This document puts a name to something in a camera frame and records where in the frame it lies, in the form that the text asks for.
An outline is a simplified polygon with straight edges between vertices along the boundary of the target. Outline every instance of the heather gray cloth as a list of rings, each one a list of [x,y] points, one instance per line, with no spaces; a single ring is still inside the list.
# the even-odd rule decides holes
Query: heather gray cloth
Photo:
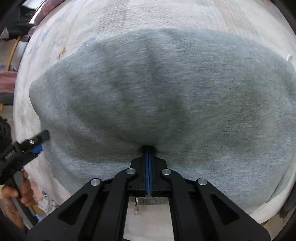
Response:
[[[248,213],[295,161],[295,72],[258,43],[210,30],[142,30],[88,42],[32,83],[54,176],[74,193],[153,145]]]

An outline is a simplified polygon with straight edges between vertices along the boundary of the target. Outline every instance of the red cloth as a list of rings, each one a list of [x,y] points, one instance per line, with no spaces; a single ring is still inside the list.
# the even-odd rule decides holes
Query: red cloth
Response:
[[[34,23],[38,25],[55,7],[59,6],[65,0],[47,0],[37,14]]]
[[[17,72],[0,71],[0,93],[14,93]]]

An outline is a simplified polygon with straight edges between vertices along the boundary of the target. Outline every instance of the white cloth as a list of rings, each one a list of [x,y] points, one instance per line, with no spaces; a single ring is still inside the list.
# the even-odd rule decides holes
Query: white cloth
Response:
[[[111,11],[107,8],[109,4],[119,5],[114,8],[116,11]],[[153,11],[155,5],[162,6],[163,13]],[[182,14],[190,16],[191,21],[174,18]],[[29,87],[59,58],[73,54],[89,38],[103,39],[130,30],[164,27],[230,32],[255,40],[283,58],[288,53],[296,53],[293,44],[296,37],[292,29],[269,1],[66,0],[39,24],[24,53],[15,87],[17,140],[29,138],[40,131],[39,118],[29,100]],[[25,169],[57,204],[70,197],[71,194],[52,176],[44,155],[26,165]],[[290,189],[291,186],[288,186],[251,216],[258,222],[268,220],[282,207]]]

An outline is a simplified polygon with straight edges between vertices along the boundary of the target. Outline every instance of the finger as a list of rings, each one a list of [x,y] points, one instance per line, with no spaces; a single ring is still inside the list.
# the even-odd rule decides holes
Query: finger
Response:
[[[20,229],[25,229],[24,220],[22,219],[22,217],[18,211],[12,211],[7,208],[6,215]]]
[[[1,194],[4,199],[10,198],[10,197],[18,197],[19,195],[16,189],[6,185],[2,188]]]
[[[15,207],[11,198],[3,199],[3,203],[8,209],[13,210],[13,211],[17,211],[17,208]]]
[[[31,190],[31,183],[29,179],[25,179],[24,183],[20,187],[20,191],[22,194],[26,194],[28,191]]]
[[[33,190],[30,189],[30,191],[28,191],[25,195],[23,195],[20,200],[23,204],[26,204],[27,202],[31,201],[32,198],[33,198]]]
[[[28,173],[27,173],[25,170],[22,171],[22,174],[24,175],[24,178],[25,178],[25,179],[28,178]]]
[[[32,207],[36,204],[36,201],[32,198],[29,202],[25,203],[26,207]]]

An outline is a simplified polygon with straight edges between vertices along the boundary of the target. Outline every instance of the zipper pull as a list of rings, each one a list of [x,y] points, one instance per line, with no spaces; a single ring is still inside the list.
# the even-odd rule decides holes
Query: zipper pull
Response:
[[[134,213],[134,215],[139,215],[139,205],[138,205],[138,202],[139,202],[139,198],[136,197],[135,207],[134,207],[134,209],[133,209],[133,213]]]

